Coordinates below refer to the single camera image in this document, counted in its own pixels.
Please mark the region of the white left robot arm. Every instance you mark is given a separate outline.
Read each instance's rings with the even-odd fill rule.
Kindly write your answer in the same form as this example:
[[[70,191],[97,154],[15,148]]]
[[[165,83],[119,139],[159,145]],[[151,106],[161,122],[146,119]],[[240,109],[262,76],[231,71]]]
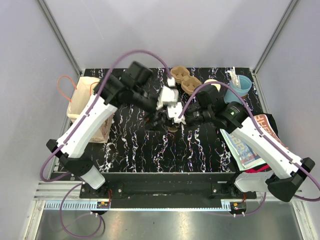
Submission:
[[[143,90],[152,74],[137,61],[133,61],[120,78],[108,71],[72,126],[58,140],[50,139],[46,144],[67,171],[90,185],[90,192],[97,198],[108,193],[108,186],[94,163],[85,156],[85,148],[105,120],[122,105],[134,105],[147,114],[160,109],[160,98],[149,96]]]

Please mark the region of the pulp cup carrier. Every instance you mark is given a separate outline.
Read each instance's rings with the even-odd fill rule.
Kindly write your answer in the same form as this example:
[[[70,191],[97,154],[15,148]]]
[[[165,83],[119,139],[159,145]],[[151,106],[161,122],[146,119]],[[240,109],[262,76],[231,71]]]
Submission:
[[[170,73],[174,77],[175,82],[189,96],[202,84],[198,78],[191,76],[189,70],[184,66],[176,66],[170,70]]]

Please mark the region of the single brown paper cup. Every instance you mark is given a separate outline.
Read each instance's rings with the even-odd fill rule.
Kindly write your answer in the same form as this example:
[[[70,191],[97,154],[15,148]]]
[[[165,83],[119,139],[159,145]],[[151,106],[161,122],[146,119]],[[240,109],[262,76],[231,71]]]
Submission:
[[[178,125],[174,125],[174,126],[168,127],[168,131],[172,132],[172,133],[177,132],[179,129],[180,129],[180,127]]]

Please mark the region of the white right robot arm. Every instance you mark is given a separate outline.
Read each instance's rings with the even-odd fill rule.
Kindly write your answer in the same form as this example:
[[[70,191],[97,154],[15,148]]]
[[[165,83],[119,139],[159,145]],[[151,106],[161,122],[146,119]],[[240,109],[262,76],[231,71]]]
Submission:
[[[219,85],[232,92],[238,101],[232,101],[219,110],[215,110],[211,102],[199,101],[197,116],[186,113],[191,103],[187,101],[178,117],[184,118],[187,126],[214,123],[216,127],[246,143],[271,168],[270,176],[265,172],[240,173],[227,185],[228,195],[236,199],[245,192],[269,192],[283,202],[289,202],[292,198],[306,201],[306,197],[298,196],[296,192],[306,178],[316,187],[320,186],[310,174],[315,162],[309,157],[299,157],[280,144],[258,124],[245,101],[234,89],[222,82]]]

